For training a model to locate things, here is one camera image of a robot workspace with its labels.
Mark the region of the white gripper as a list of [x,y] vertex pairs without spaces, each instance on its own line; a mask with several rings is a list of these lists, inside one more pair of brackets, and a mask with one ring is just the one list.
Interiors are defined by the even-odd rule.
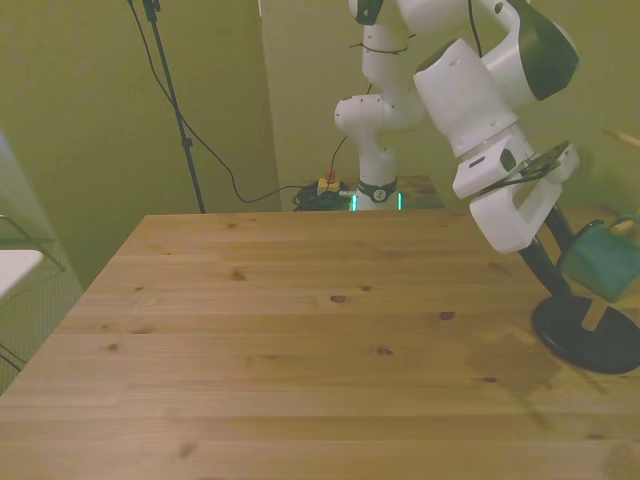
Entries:
[[565,141],[543,154],[527,150],[513,135],[487,142],[459,164],[453,190],[470,201],[477,226],[502,254],[518,252],[551,296],[573,295],[569,283],[534,238],[545,221],[562,255],[575,234],[556,204],[579,165],[576,147]]

